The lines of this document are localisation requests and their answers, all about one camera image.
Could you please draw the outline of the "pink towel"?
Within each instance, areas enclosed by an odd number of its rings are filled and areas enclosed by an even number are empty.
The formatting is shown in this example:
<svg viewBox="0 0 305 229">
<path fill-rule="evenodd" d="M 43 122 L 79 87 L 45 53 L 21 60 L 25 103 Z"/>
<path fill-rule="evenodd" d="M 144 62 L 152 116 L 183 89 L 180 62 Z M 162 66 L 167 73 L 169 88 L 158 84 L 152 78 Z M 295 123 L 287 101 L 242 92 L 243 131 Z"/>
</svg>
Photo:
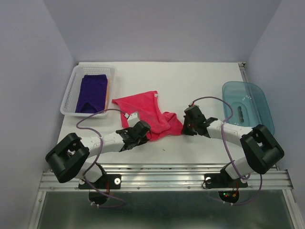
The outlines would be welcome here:
<svg viewBox="0 0 305 229">
<path fill-rule="evenodd" d="M 161 112 L 158 106 L 158 92 L 148 91 L 127 97 L 113 99 L 112 103 L 127 114 L 137 112 L 140 120 L 147 122 L 151 127 L 148 137 L 152 141 L 168 135 L 182 134 L 183 124 L 173 112 Z"/>
</svg>

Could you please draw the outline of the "orange polka dot towel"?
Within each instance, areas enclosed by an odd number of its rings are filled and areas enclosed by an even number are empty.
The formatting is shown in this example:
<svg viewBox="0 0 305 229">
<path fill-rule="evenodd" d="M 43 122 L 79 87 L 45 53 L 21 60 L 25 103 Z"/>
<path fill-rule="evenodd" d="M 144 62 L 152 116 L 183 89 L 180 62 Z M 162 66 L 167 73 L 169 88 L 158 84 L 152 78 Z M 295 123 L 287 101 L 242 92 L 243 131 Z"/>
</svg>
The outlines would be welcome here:
<svg viewBox="0 0 305 229">
<path fill-rule="evenodd" d="M 109 94 L 110 94 L 110 81 L 107 79 L 107 88 L 106 88 L 106 96 L 105 96 L 105 107 L 104 109 L 108 109 L 108 103 L 109 103 Z"/>
</svg>

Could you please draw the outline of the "purple towel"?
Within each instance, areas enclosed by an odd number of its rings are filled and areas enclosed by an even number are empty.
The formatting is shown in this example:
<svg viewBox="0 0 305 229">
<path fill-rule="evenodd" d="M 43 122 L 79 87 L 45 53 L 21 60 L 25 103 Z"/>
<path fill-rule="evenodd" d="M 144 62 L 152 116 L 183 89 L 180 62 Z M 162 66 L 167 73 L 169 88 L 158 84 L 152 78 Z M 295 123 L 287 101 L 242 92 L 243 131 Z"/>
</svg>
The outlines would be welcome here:
<svg viewBox="0 0 305 229">
<path fill-rule="evenodd" d="M 76 113 L 94 114 L 104 110 L 107 76 L 85 75 L 81 81 Z"/>
</svg>

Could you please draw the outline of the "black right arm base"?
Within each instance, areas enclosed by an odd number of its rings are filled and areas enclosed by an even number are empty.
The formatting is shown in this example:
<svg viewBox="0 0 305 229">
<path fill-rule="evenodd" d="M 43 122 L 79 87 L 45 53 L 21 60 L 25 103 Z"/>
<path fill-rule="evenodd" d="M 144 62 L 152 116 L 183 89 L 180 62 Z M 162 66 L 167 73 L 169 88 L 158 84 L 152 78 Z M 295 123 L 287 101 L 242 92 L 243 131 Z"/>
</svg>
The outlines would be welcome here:
<svg viewBox="0 0 305 229">
<path fill-rule="evenodd" d="M 248 183 L 243 183 L 240 178 L 232 179 L 222 169 L 218 173 L 206 173 L 202 182 L 203 189 L 224 189 L 218 191 L 219 198 L 222 202 L 236 204 L 240 197 L 240 188 L 247 188 Z"/>
</svg>

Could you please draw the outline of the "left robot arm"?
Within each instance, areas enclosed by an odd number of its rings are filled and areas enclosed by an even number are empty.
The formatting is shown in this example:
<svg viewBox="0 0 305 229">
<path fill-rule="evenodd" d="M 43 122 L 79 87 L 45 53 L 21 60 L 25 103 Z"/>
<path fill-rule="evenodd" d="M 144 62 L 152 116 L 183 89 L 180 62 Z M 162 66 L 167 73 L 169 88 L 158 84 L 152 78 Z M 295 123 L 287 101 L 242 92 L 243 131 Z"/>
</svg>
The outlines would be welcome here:
<svg viewBox="0 0 305 229">
<path fill-rule="evenodd" d="M 149 141 L 146 136 L 151 127 L 145 121 L 117 130 L 102 137 L 79 137 L 76 133 L 66 135 L 45 157 L 46 162 L 60 183 L 73 178 L 86 178 L 96 188 L 106 183 L 106 176 L 98 165 L 90 167 L 88 158 L 110 152 L 123 152 Z"/>
</svg>

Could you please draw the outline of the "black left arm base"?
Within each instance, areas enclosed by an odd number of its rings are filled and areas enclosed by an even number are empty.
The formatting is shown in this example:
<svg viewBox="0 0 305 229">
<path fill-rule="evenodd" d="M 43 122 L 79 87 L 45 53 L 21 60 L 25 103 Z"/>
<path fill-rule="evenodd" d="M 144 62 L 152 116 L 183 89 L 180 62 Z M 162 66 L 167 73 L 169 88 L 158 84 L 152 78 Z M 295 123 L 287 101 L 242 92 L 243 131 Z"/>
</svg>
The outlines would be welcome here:
<svg viewBox="0 0 305 229">
<path fill-rule="evenodd" d="M 125 201 L 111 195 L 112 190 L 121 188 L 121 174 L 108 174 L 102 168 L 102 176 L 94 183 L 80 179 L 78 189 L 88 191 L 91 206 L 97 208 L 118 208 L 125 205 Z"/>
</svg>

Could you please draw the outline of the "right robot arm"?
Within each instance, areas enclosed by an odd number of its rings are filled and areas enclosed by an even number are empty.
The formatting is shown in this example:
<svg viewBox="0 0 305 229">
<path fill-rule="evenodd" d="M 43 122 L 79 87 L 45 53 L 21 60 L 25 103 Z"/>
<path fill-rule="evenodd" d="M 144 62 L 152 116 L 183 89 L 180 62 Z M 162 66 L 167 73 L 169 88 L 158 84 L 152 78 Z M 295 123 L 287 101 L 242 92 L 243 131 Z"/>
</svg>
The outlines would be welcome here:
<svg viewBox="0 0 305 229">
<path fill-rule="evenodd" d="M 182 134 L 221 139 L 224 144 L 230 142 L 244 151 L 243 158 L 231 160 L 219 173 L 208 174 L 205 179 L 207 188 L 231 187 L 253 172 L 263 175 L 285 155 L 266 126 L 244 127 L 224 123 L 214 117 L 205 118 L 196 105 L 184 111 Z"/>
</svg>

